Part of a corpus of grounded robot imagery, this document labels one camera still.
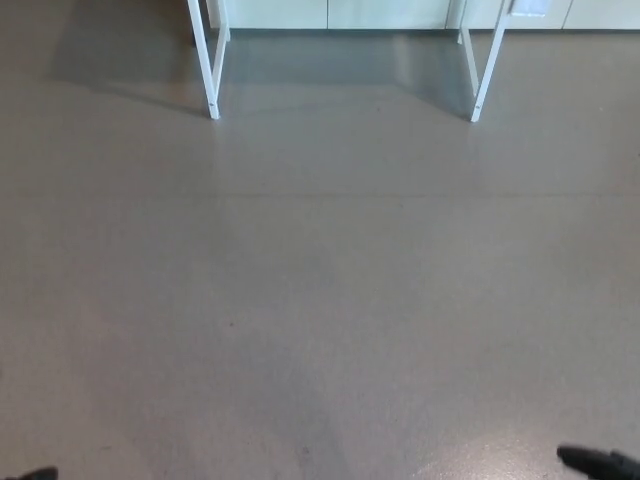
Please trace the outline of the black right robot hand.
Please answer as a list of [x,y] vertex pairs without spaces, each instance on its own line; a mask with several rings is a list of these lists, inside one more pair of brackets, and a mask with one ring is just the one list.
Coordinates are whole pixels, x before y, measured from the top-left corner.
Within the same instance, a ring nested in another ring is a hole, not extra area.
[[560,445],[557,457],[567,468],[598,480],[639,480],[639,461],[618,451]]

